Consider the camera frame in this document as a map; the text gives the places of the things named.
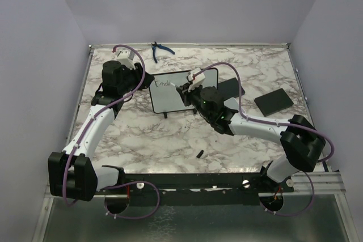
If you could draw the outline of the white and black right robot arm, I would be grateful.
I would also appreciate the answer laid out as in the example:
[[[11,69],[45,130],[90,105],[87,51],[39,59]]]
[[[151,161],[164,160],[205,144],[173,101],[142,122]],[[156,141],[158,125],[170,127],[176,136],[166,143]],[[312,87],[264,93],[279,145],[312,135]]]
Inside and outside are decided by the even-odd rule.
[[[244,118],[236,99],[224,101],[215,87],[199,86],[189,90],[185,84],[176,88],[184,105],[192,106],[218,133],[244,135],[282,145],[284,155],[268,164],[260,178],[261,187],[272,192],[289,176],[312,172],[326,145],[325,139],[304,116],[295,114],[289,120]]]

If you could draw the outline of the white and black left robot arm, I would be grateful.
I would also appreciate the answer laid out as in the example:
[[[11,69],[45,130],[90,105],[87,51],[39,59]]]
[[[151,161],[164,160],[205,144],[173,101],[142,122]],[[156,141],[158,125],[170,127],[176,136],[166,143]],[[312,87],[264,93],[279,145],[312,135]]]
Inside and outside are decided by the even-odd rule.
[[[124,190],[123,169],[104,165],[94,168],[92,157],[107,128],[116,119],[126,98],[149,88],[154,77],[143,62],[126,58],[103,63],[102,82],[91,100],[84,124],[61,152],[48,158],[49,188],[53,196],[90,201],[104,188]]]

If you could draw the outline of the black rectangular eraser block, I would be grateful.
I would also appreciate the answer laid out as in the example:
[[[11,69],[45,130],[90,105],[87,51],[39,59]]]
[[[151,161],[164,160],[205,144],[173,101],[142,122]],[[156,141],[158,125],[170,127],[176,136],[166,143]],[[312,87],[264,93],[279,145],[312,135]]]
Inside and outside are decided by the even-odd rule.
[[[217,90],[222,94],[223,100],[239,97],[239,86],[241,87],[242,96],[246,93],[237,78],[231,78],[218,83]]]

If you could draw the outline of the black framed whiteboard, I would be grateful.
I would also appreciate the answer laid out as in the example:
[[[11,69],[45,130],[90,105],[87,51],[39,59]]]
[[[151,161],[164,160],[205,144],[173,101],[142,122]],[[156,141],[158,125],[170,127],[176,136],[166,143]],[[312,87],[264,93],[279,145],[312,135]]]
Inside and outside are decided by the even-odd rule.
[[[154,81],[149,87],[152,108],[156,114],[193,110],[192,106],[186,107],[176,88],[187,83],[189,70],[154,74]]]

